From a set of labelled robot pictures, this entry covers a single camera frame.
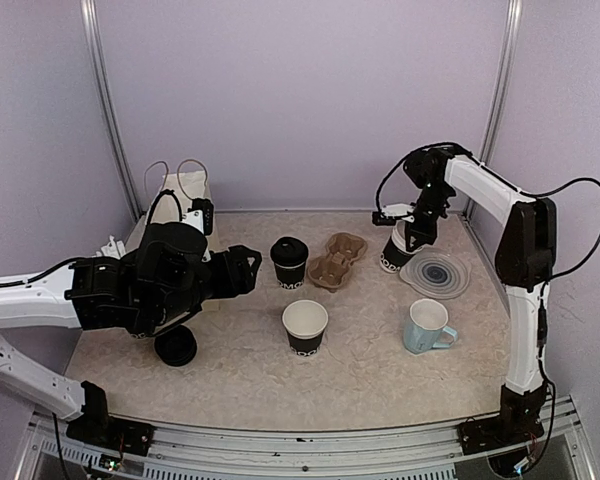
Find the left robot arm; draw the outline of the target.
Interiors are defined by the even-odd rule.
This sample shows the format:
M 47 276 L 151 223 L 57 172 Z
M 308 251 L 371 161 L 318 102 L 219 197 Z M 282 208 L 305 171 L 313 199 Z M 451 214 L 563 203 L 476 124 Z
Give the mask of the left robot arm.
M 79 420 L 101 445 L 120 434 L 97 385 L 68 379 L 16 350 L 9 328 L 121 328 L 139 338 L 166 334 L 207 300 L 250 293 L 262 261 L 243 245 L 211 252 L 204 234 L 183 222 L 150 224 L 137 249 L 120 259 L 74 258 L 36 277 L 0 283 L 0 381 L 59 418 Z

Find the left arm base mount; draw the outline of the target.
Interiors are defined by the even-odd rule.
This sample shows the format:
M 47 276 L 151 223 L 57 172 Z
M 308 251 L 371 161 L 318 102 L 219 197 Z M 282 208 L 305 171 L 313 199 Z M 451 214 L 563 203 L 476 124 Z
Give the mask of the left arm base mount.
M 85 444 L 145 457 L 155 427 L 149 423 L 111 416 L 102 388 L 89 381 L 83 381 L 81 387 L 84 391 L 81 415 L 67 424 L 66 435 Z

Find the stack of black lids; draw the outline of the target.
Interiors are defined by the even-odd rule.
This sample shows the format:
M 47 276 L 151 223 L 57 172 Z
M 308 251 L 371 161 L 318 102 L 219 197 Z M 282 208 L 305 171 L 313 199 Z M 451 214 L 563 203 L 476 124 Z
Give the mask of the stack of black lids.
M 154 341 L 156 354 L 171 367 L 183 367 L 190 363 L 195 358 L 197 349 L 197 341 L 193 333 L 182 325 L 157 336 Z

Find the black plastic cup lid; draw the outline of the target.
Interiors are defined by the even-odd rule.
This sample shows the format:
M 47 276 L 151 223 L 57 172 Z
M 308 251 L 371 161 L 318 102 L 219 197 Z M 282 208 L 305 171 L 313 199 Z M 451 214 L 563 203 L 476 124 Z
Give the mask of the black plastic cup lid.
M 281 237 L 270 249 L 271 260 L 281 267 L 296 267 L 305 263 L 309 256 L 308 246 L 295 237 Z

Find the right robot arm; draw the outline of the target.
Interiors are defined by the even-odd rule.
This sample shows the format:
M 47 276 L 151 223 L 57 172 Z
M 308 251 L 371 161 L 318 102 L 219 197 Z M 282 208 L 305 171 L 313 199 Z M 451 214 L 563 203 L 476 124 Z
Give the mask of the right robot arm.
M 495 270 L 504 286 L 511 319 L 509 370 L 500 394 L 500 411 L 491 433 L 503 444 L 515 442 L 538 421 L 550 384 L 544 371 L 548 333 L 549 284 L 559 278 L 555 188 L 544 193 L 521 190 L 454 142 L 439 142 L 409 152 L 395 166 L 419 189 L 410 204 L 382 205 L 372 213 L 376 226 L 402 226 L 404 261 L 437 239 L 437 222 L 446 217 L 450 198 L 459 193 L 502 226 Z

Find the stack of paper cups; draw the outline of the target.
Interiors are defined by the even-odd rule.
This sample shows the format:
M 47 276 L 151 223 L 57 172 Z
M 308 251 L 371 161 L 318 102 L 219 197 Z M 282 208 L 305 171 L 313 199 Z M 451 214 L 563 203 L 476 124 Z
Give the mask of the stack of paper cups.
M 415 255 L 407 249 L 405 224 L 405 221 L 396 223 L 380 254 L 379 265 L 385 272 L 398 273 Z

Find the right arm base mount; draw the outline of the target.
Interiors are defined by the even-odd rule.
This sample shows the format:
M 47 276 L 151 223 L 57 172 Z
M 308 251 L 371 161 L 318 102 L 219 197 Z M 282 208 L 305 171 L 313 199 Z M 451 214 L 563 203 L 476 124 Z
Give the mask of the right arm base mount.
M 472 455 L 530 441 L 544 435 L 540 412 L 546 402 L 548 384 L 518 394 L 501 386 L 497 415 L 466 420 L 457 427 L 464 455 Z

